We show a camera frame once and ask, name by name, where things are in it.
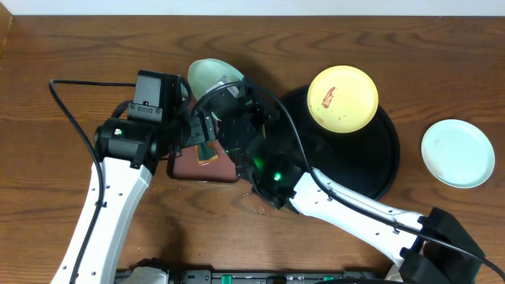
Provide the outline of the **light blue plate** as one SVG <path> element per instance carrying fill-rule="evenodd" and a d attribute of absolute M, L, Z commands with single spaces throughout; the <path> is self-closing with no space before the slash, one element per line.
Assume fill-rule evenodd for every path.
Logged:
<path fill-rule="evenodd" d="M 435 178 L 458 189 L 484 184 L 496 164 L 486 135 L 475 125 L 458 119 L 438 121 L 426 130 L 421 157 Z"/>
<path fill-rule="evenodd" d="M 244 75 L 238 69 L 215 58 L 195 61 L 188 70 L 189 86 L 196 100 L 213 88 L 243 79 Z"/>

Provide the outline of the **green yellow sponge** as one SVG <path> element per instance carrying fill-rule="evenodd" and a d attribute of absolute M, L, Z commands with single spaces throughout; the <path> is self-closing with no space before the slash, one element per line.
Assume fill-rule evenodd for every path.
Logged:
<path fill-rule="evenodd" d="M 195 146 L 195 151 L 199 165 L 211 163 L 219 157 L 212 143 L 198 144 Z"/>

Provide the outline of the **yellow plate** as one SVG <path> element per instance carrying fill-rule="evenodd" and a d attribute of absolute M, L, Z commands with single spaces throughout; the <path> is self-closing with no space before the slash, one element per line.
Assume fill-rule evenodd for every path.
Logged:
<path fill-rule="evenodd" d="M 365 127 L 379 106 L 377 88 L 368 74 L 349 65 L 319 73 L 309 85 L 307 106 L 312 118 L 333 133 L 352 133 Z"/>

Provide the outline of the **light blue plate front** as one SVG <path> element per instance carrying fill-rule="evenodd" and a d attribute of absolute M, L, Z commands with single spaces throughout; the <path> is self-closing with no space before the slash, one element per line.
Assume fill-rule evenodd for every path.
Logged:
<path fill-rule="evenodd" d="M 426 130 L 421 157 L 435 178 L 458 189 L 484 184 L 496 164 L 486 135 L 475 125 L 458 119 L 438 121 Z"/>

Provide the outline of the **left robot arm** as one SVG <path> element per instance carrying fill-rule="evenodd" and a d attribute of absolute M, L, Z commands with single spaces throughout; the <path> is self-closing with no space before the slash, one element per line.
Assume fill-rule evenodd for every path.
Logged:
<path fill-rule="evenodd" d="M 56 80 L 49 89 L 89 150 L 88 194 L 54 283 L 112 283 L 134 212 L 158 163 L 184 148 L 215 139 L 213 119 L 191 114 L 185 78 L 141 70 L 134 97 L 120 103 L 89 140 L 60 100 Z"/>

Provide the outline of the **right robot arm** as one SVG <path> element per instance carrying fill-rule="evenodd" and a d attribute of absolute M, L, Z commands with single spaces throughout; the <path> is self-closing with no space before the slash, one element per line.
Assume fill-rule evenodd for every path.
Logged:
<path fill-rule="evenodd" d="M 237 175 L 276 208 L 323 220 L 368 243 L 393 266 L 386 283 L 473 283 L 484 252 L 459 221 L 434 207 L 424 216 L 388 207 L 352 191 L 299 159 L 277 151 L 279 141 L 264 127 L 284 118 L 296 144 L 299 132 L 281 102 L 274 106 L 259 96 L 264 88 L 238 81 L 215 85 L 197 98 L 194 114 L 220 119 L 218 140 L 236 166 Z"/>

